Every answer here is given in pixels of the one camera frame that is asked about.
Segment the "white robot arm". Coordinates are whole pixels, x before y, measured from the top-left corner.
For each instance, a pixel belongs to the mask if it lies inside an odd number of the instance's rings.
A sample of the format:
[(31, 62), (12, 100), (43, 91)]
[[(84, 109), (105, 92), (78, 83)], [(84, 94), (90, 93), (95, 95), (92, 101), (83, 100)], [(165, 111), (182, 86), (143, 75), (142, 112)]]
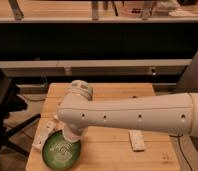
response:
[(93, 88), (81, 80), (70, 83), (57, 108), (67, 130), (80, 136), (88, 126), (135, 129), (198, 138), (198, 93), (93, 101)]

